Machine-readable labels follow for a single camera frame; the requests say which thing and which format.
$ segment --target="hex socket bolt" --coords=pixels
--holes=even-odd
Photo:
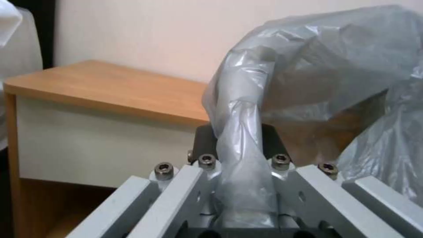
[[[154,174],[157,180],[165,181],[173,178],[173,165],[168,162],[162,162],[154,168]]]
[[[213,170],[216,167],[216,157],[212,154],[204,154],[198,158],[198,166],[204,170]]]
[[[291,158],[286,154],[276,154],[272,157],[272,168],[276,170],[289,169]]]
[[[318,164],[317,168],[324,172],[324,174],[329,176],[329,178],[331,178],[332,180],[336,180],[336,178],[338,177],[339,170],[333,163],[320,163]]]

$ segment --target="white fabric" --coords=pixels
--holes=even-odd
[[[3,20],[10,21],[7,16],[3,17],[2,15],[4,6],[7,5],[4,5],[4,2],[4,0],[0,0],[0,30],[2,30]],[[0,37],[0,149],[4,149],[7,146],[3,82],[9,77],[43,69],[34,18],[25,9],[20,8],[17,13],[22,22],[10,36],[4,47],[1,47],[2,38]]]

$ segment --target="white cabinet panel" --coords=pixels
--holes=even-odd
[[[20,177],[118,187],[161,161],[181,167],[195,128],[17,97]]]

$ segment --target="wooden edge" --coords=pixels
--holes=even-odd
[[[195,119],[191,117],[177,116],[171,114],[165,114],[160,112],[153,112],[148,110],[141,110],[139,108],[131,108],[123,105],[111,104],[103,101],[93,101],[78,97],[72,97],[63,94],[55,94],[50,92],[38,91],[34,89],[24,89],[15,87],[7,83],[3,84],[4,91],[9,95],[24,95],[25,97],[32,97],[37,99],[43,99],[68,105],[82,106],[85,108],[99,109],[103,111],[111,111],[119,114],[142,116],[149,119],[157,119],[162,122],[172,122],[182,125],[189,126],[201,126],[207,124],[207,120]]]
[[[5,93],[6,105],[6,124],[8,134],[8,153],[9,153],[9,173],[10,189],[13,211],[13,227],[15,237],[27,237],[24,234],[25,222],[22,216],[22,204],[19,180],[19,161],[18,161],[18,135],[16,126],[16,97],[13,94]]]

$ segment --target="desk top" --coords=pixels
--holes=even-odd
[[[201,105],[205,88],[204,83],[100,61],[47,69],[4,83],[9,94],[193,126],[209,120]]]

